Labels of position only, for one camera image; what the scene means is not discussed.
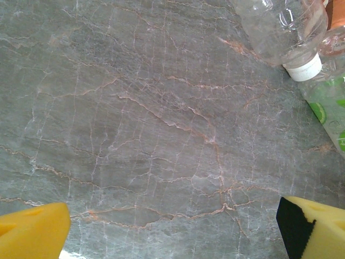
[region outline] clear plastic bottle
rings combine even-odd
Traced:
[[[299,83],[303,97],[345,158],[345,1],[329,1],[329,30],[318,46],[322,70]]]
[[[321,70],[316,47],[327,29],[321,0],[230,0],[255,52],[283,65],[295,81]]]

